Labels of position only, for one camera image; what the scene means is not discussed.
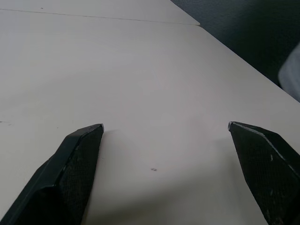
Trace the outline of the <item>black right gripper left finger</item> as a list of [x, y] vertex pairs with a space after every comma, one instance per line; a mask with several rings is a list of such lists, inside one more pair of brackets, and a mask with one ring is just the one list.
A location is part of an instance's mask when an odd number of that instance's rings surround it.
[[32, 175], [0, 225], [81, 225], [103, 133], [103, 124], [95, 124], [67, 135]]

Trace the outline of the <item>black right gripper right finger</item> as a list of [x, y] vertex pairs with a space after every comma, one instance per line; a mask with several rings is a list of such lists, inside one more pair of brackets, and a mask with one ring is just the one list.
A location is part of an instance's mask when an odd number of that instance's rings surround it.
[[245, 181], [268, 225], [300, 225], [300, 155], [277, 133], [228, 124]]

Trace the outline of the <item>pale grey blurred object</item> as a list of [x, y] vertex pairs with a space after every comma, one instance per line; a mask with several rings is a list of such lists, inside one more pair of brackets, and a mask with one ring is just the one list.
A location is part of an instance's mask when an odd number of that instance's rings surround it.
[[281, 88], [300, 103], [300, 42], [278, 73]]

